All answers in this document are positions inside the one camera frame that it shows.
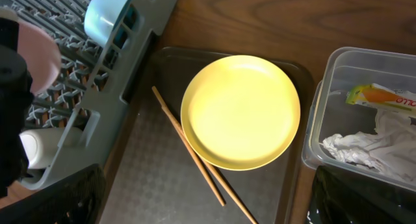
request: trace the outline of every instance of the clear plastic bin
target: clear plastic bin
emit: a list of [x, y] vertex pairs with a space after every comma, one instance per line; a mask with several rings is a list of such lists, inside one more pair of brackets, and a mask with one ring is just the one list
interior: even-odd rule
[[359, 131], [376, 134], [377, 110], [345, 103], [347, 91], [371, 83], [416, 93], [416, 56], [352, 47], [333, 52], [311, 106], [302, 160], [313, 169], [322, 164], [333, 165], [416, 191], [414, 184], [336, 161], [319, 144], [335, 133], [343, 136]]

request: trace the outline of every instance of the dark serving tray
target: dark serving tray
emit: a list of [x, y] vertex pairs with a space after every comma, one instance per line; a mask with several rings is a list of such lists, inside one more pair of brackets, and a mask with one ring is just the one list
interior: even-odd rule
[[[225, 56], [229, 55], [168, 47], [155, 53], [145, 70], [151, 71], [148, 77], [179, 119], [189, 82], [206, 65]], [[302, 109], [298, 134], [288, 150], [268, 165], [220, 172], [259, 223], [280, 224], [289, 221], [314, 85], [307, 70], [298, 64], [270, 61], [286, 72], [298, 91]], [[149, 87], [101, 224], [249, 223], [226, 191], [217, 186], [226, 200], [225, 207], [212, 193]]]

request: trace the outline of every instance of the white cloth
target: white cloth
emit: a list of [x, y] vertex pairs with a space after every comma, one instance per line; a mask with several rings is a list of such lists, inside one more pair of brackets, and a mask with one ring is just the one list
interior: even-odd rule
[[394, 179], [416, 184], [416, 125], [409, 116], [378, 110], [377, 135], [358, 132], [342, 137], [334, 134], [321, 145], [341, 162], [375, 170]]

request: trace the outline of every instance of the chopstick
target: chopstick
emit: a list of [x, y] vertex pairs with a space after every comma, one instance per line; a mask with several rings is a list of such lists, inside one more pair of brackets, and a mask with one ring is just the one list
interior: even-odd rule
[[[160, 104], [162, 105], [162, 109], [163, 111], [166, 113], [166, 115], [169, 117], [170, 121], [172, 122], [172, 124], [174, 123], [174, 121], [176, 121], [176, 118], [172, 115], [172, 113], [169, 111], [168, 106], [166, 105], [166, 103], [163, 101], [162, 96], [160, 95], [159, 91], [157, 91], [156, 87], [152, 87], [151, 88], [153, 90], [153, 93], [155, 93], [155, 96], [157, 98], [157, 100], [160, 102]], [[189, 144], [185, 144], [186, 148], [188, 149], [188, 152], [190, 154], [190, 156], [192, 157], [192, 159], [194, 159], [195, 164], [197, 165], [197, 167], [200, 169], [203, 177], [205, 178], [205, 180], [207, 181], [208, 185], [211, 187], [212, 191], [214, 192], [216, 198], [218, 199], [218, 201], [220, 201], [220, 204], [222, 206], [226, 205], [224, 199], [222, 198], [220, 192], [218, 191], [218, 189], [216, 188], [212, 178], [209, 176], [208, 172], [205, 170], [204, 166], [202, 165], [199, 157], [196, 155], [196, 153], [194, 152], [194, 150], [190, 147]]]
[[[161, 106], [162, 106], [162, 110], [164, 111], [164, 113], [168, 116], [169, 120], [171, 121], [172, 125], [174, 126], [175, 130], [177, 131], [179, 137], [182, 139], [183, 143], [185, 144], [186, 148], [188, 149], [188, 152], [190, 153], [190, 155], [192, 156], [192, 158], [194, 159], [195, 163], [197, 164], [198, 168], [201, 170], [202, 174], [204, 175], [205, 179], [207, 180], [209, 186], [211, 187], [211, 189], [213, 190], [213, 192], [215, 193], [215, 195], [217, 196], [218, 200], [220, 201], [220, 203], [222, 204], [222, 202], [224, 202], [222, 200], [222, 198], [219, 196], [218, 190], [216, 189], [215, 186], [211, 186], [212, 180], [211, 178], [208, 176], [205, 176], [204, 173], [207, 173], [206, 170], [202, 167], [200, 168], [200, 166], [198, 165], [197, 161], [200, 163], [198, 156], [196, 155], [196, 153], [194, 152], [194, 150], [191, 148], [191, 146], [189, 145], [188, 140], [185, 137], [185, 134], [182, 131], [182, 126], [178, 123], [178, 121], [176, 120], [176, 118], [174, 117], [174, 115], [169, 111], [168, 106], [166, 105], [166, 103], [163, 101], [162, 96], [160, 95], [159, 91], [157, 91], [156, 87], [152, 87], [151, 88], [153, 90], [153, 93], [155, 94], [157, 100], [160, 102]], [[247, 216], [247, 218], [253, 223], [253, 224], [257, 224], [256, 220], [254, 219], [254, 217], [251, 215], [251, 213], [247, 210], [247, 208], [243, 205], [243, 203], [240, 201], [240, 199], [234, 194], [233, 190], [228, 186], [228, 184], [224, 181], [224, 179], [221, 177], [221, 175], [217, 172], [217, 170], [214, 168], [213, 165], [211, 165], [210, 163], [206, 162], [204, 159], [202, 159], [203, 163], [205, 164], [205, 166], [207, 166], [207, 168], [209, 169], [209, 171], [214, 175], [214, 177], [219, 181], [219, 183], [221, 184], [221, 186], [227, 191], [228, 195], [234, 200], [234, 202], [239, 206], [239, 208], [242, 210], [242, 212]]]

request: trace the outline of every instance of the gray dish rack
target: gray dish rack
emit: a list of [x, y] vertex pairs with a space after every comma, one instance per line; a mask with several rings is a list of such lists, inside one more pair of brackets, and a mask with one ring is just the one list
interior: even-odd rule
[[[38, 190], [91, 164], [104, 165], [121, 129], [129, 104], [123, 94], [150, 43], [160, 36], [177, 0], [131, 0], [128, 18], [122, 16], [102, 48], [84, 32], [90, 0], [0, 0], [21, 19], [51, 35], [62, 54], [61, 74], [29, 109], [27, 129], [65, 127], [57, 154], [44, 171], [21, 184]], [[122, 41], [115, 41], [122, 34]], [[77, 145], [68, 145], [70, 128], [83, 134]]]

